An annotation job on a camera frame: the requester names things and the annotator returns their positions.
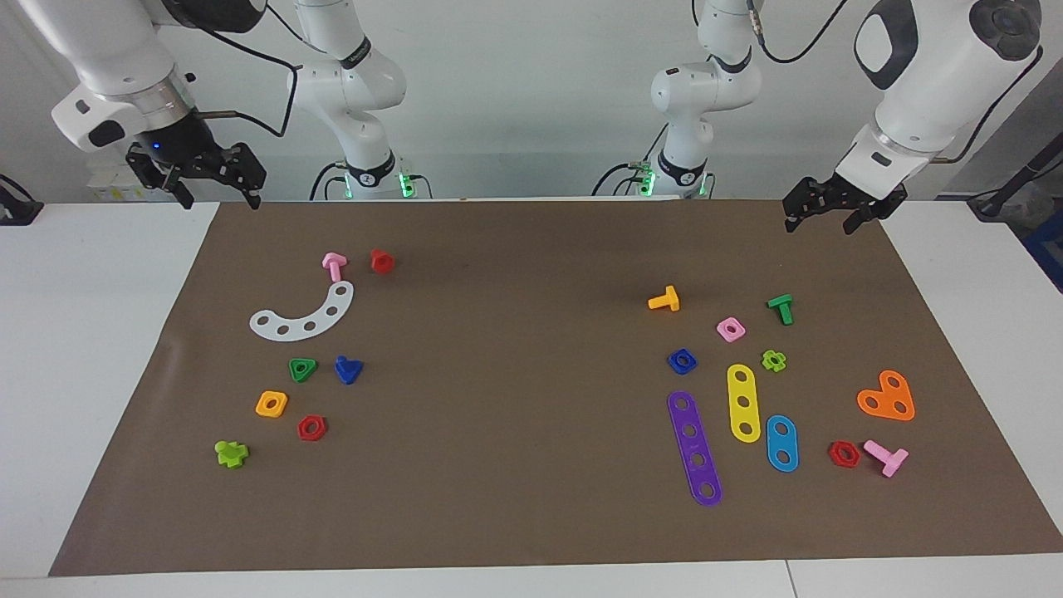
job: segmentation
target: blue triangle nut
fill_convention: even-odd
[[[317,360],[297,358],[288,362],[288,374],[291,375],[291,379],[298,385],[306,382],[306,379],[317,372]]]
[[[354,385],[365,365],[357,360],[348,360],[345,356],[340,356],[336,358],[336,376],[339,376],[339,380],[343,385]]]

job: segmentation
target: lime green nut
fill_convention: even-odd
[[[238,469],[243,466],[243,460],[248,458],[247,445],[240,443],[226,443],[218,441],[214,445],[214,452],[218,454],[218,465],[224,465],[230,469]]]
[[[764,370],[778,374],[787,369],[787,357],[778,352],[769,349],[764,352],[763,358],[764,361],[760,363],[764,366]]]

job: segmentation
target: green triangle nut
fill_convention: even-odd
[[[243,460],[248,458],[248,446],[237,442],[226,443],[218,441],[214,445],[214,452],[218,454],[218,465],[224,465],[230,469],[238,469],[243,466]]]
[[[310,375],[317,370],[317,360],[297,358],[288,362],[288,374],[291,375],[291,379],[294,380],[297,385],[306,382],[306,379],[309,378]]]

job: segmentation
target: plastic toy part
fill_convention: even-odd
[[[912,391],[904,376],[887,370],[878,376],[878,383],[882,387],[881,391],[860,391],[857,395],[857,405],[861,411],[875,417],[900,422],[915,418]]]
[[[760,363],[764,366],[764,370],[778,374],[787,369],[787,357],[778,352],[769,349],[764,352],[762,357],[764,360]]]
[[[354,301],[354,285],[341,279],[328,287],[325,303],[313,314],[298,319],[282,319],[272,310],[251,317],[251,330],[267,341],[293,343],[314,339],[336,325]]]
[[[791,474],[800,465],[797,428],[784,415],[767,420],[767,462],[783,474]]]
[[[687,376],[695,368],[697,368],[697,360],[694,359],[694,356],[692,356],[687,349],[679,349],[669,356],[668,364],[672,366],[672,370],[674,370],[679,376]]]
[[[848,441],[830,443],[827,454],[830,455],[830,460],[834,462],[834,465],[839,467],[853,469],[860,464],[860,451],[857,450],[856,445]]]
[[[679,294],[676,293],[675,287],[671,284],[664,287],[664,294],[654,296],[649,301],[651,310],[659,310],[661,308],[668,308],[673,312],[679,311]]]
[[[790,311],[790,305],[793,303],[794,297],[790,294],[779,294],[767,303],[767,307],[772,310],[779,311],[779,319],[782,320],[782,326],[792,326],[794,323],[794,315],[793,312]]]
[[[328,426],[320,415],[307,415],[299,423],[299,438],[307,442],[317,442],[325,435]]]
[[[383,249],[374,249],[369,252],[369,264],[378,274],[386,274],[394,269],[395,258]]]
[[[709,440],[702,428],[702,418],[697,415],[697,404],[688,393],[677,391],[669,395],[668,411],[672,416],[672,429],[679,445],[682,467],[687,471],[690,495],[702,507],[719,505],[724,498],[724,491],[712,462]]]
[[[350,387],[358,379],[365,365],[359,361],[349,361],[347,357],[340,356],[336,358],[336,376],[339,376],[340,382]]]
[[[224,465],[230,469],[243,467],[243,460],[248,458],[248,447],[240,443],[226,443],[218,441],[214,445],[214,452],[218,454],[218,465]]]
[[[281,417],[284,415],[284,408],[288,406],[288,395],[276,391],[266,391],[258,397],[258,405],[255,406],[255,413],[263,417]]]
[[[343,279],[343,276],[339,273],[339,269],[345,264],[347,256],[339,253],[325,253],[324,258],[321,259],[321,267],[328,270],[328,276],[332,277],[334,283]]]
[[[887,478],[892,478],[893,475],[897,473],[897,469],[900,469],[900,464],[908,459],[907,450],[897,449],[897,452],[890,452],[875,441],[867,441],[864,443],[864,450],[870,452],[875,459],[882,462],[882,475]]]
[[[760,440],[760,408],[757,406],[757,379],[748,366],[735,364],[727,369],[727,405],[730,411],[731,434],[743,443]]]
[[[306,379],[309,378],[311,374],[317,372],[317,360],[297,358],[288,362],[288,374],[291,375],[291,379],[294,380],[297,385],[306,382]]]
[[[716,325],[716,332],[724,338],[724,341],[733,343],[745,337],[745,327],[736,319],[727,319]]]

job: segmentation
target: pink t-shaped bolt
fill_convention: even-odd
[[[347,264],[347,257],[340,255],[339,253],[333,253],[333,252],[325,253],[324,259],[321,260],[321,267],[327,268],[328,275],[332,276],[333,281],[339,281],[341,279],[339,275],[339,269],[340,267],[345,264]]]
[[[864,443],[864,450],[870,452],[875,459],[882,462],[884,465],[884,467],[882,467],[882,475],[887,478],[892,478],[893,475],[897,473],[897,469],[900,469],[900,464],[908,459],[907,450],[897,449],[897,452],[890,452],[875,441],[867,441]]]

